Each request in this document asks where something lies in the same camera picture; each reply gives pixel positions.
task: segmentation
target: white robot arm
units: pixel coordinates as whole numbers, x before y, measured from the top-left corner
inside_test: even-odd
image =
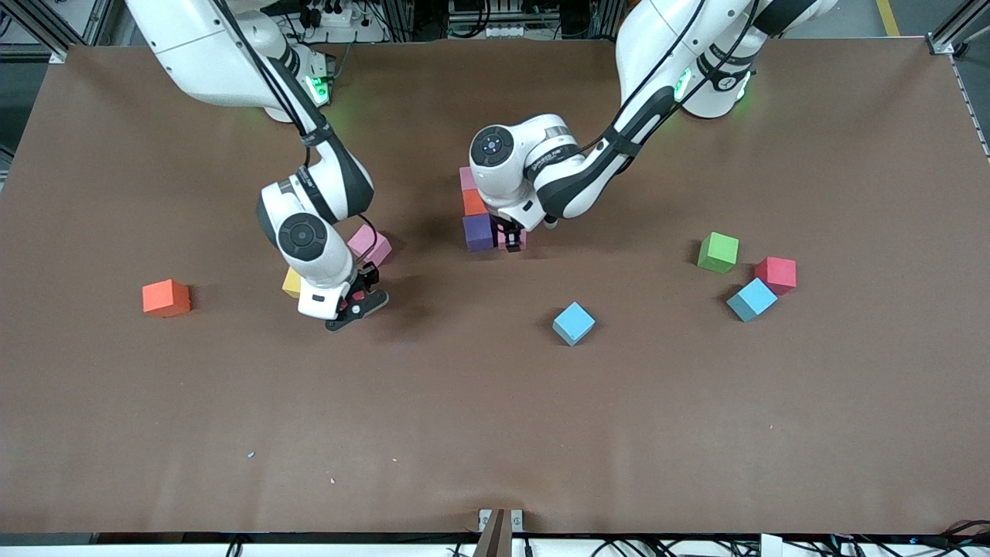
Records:
[[[313,98],[320,91],[304,89],[310,76],[298,58],[312,57],[281,35],[281,43],[275,40],[265,30],[265,22],[274,23],[259,12],[235,16],[224,0],[128,0],[128,6],[179,88],[211,104],[264,107],[293,122],[307,153],[320,155],[318,163],[263,188],[257,203],[265,236],[302,278],[300,313],[335,331],[384,305],[388,294],[371,289],[377,269],[358,269],[332,226],[367,209],[374,188],[320,113]],[[252,42],[265,44],[267,55]]]
[[[506,234],[507,248],[519,250],[521,230],[587,211],[677,108],[703,118],[728,113],[743,96],[763,42],[824,14],[836,1],[640,2],[616,39],[623,103],[595,142],[580,148],[555,114],[489,126],[471,142],[478,192]]]

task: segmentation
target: magenta cube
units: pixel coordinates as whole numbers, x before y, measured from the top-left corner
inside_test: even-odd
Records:
[[[526,231],[525,230],[521,230],[519,232],[519,248],[521,250],[525,250],[526,249]],[[499,233],[498,233],[498,249],[502,250],[503,252],[506,251],[506,249],[505,249],[505,234],[502,233],[501,231],[499,231]]]
[[[756,266],[756,277],[766,283],[770,291],[782,296],[798,285],[797,263],[783,258],[766,258]]]
[[[357,233],[350,240],[347,240],[347,246],[354,253],[355,257],[360,257],[368,248],[371,248],[371,251],[364,260],[374,263],[376,267],[381,267],[381,263],[391,253],[392,245],[388,243],[388,238],[385,238],[385,235],[381,232],[378,233],[377,242],[375,242],[374,236],[374,230],[371,230],[370,226],[362,224],[360,229],[357,230]]]
[[[460,190],[477,189],[478,184],[474,183],[474,175],[471,174],[471,167],[460,168]]]

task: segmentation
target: blue cube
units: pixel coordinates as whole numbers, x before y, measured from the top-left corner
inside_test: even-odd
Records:
[[[495,232],[492,230],[492,219],[488,213],[466,216],[463,222],[464,240],[467,241],[468,252],[483,252],[495,247]]]
[[[594,324],[595,318],[588,315],[588,312],[575,301],[553,320],[553,330],[560,335],[564,342],[574,346],[577,341],[588,334]]]
[[[752,282],[742,287],[736,295],[729,298],[729,307],[740,317],[743,322],[752,320],[753,317],[766,311],[767,307],[777,301],[777,295],[770,291],[770,288],[759,278],[754,278]]]

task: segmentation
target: green indicator light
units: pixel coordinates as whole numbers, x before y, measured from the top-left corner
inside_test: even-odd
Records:
[[[327,87],[323,86],[323,79],[319,77],[306,76],[306,85],[309,86],[310,94],[317,104],[323,104],[329,100]]]
[[[677,80],[677,84],[674,85],[674,100],[680,102],[680,99],[684,98],[684,93],[687,91],[687,84],[691,81],[691,68],[685,68],[684,73],[681,73],[681,78]]]
[[[743,95],[745,95],[745,85],[749,83],[749,77],[751,75],[752,75],[751,71],[747,71],[745,73],[745,77],[742,79],[742,83],[740,83],[740,92],[739,94],[736,95],[736,100],[740,100],[741,98],[743,98]]]

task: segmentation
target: foam block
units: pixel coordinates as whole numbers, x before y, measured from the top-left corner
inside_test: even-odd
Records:
[[[483,252],[495,247],[492,219],[488,217],[488,213],[466,216],[463,218],[463,223],[468,252]]]
[[[171,278],[142,287],[141,298],[145,313],[155,317],[174,317],[192,309],[189,286]]]
[[[777,296],[759,278],[754,278],[752,282],[742,287],[736,295],[729,298],[729,307],[740,317],[743,322],[748,322],[760,313],[766,311],[767,307],[777,301]]]
[[[461,167],[460,168],[460,190],[467,191],[468,189],[477,189],[478,184],[474,183],[474,174],[471,173],[471,167]]]
[[[460,193],[464,197],[464,216],[484,215],[488,213],[485,202],[477,189],[468,189]]]
[[[290,296],[297,298],[299,297],[299,289],[302,287],[300,282],[302,278],[296,273],[296,270],[289,268],[289,271],[285,274],[285,280],[282,281],[282,290]]]
[[[797,287],[798,264],[790,259],[766,258],[756,266],[756,277],[782,296]]]
[[[504,251],[506,251],[506,249],[505,249],[505,234],[502,233],[502,232],[498,232],[498,231],[496,231],[496,233],[498,234],[498,249],[500,249],[500,250],[502,250],[504,252]],[[521,230],[519,232],[519,247],[520,247],[520,249],[523,249],[523,250],[526,249],[526,231],[525,230]]]
[[[739,248],[740,241],[736,238],[713,232],[701,243],[698,267],[724,275],[736,265]]]
[[[574,346],[595,324],[595,318],[588,314],[576,301],[567,306],[553,320],[553,330],[568,345]]]
[[[392,245],[388,243],[388,238],[385,238],[385,235],[379,232],[378,241],[375,242],[374,230],[371,230],[371,227],[366,224],[362,224],[357,230],[357,233],[350,240],[347,240],[347,246],[356,258],[360,257],[368,248],[371,248],[370,253],[368,253],[364,260],[374,263],[376,267],[381,267],[381,263],[385,261],[388,254],[392,253]]]

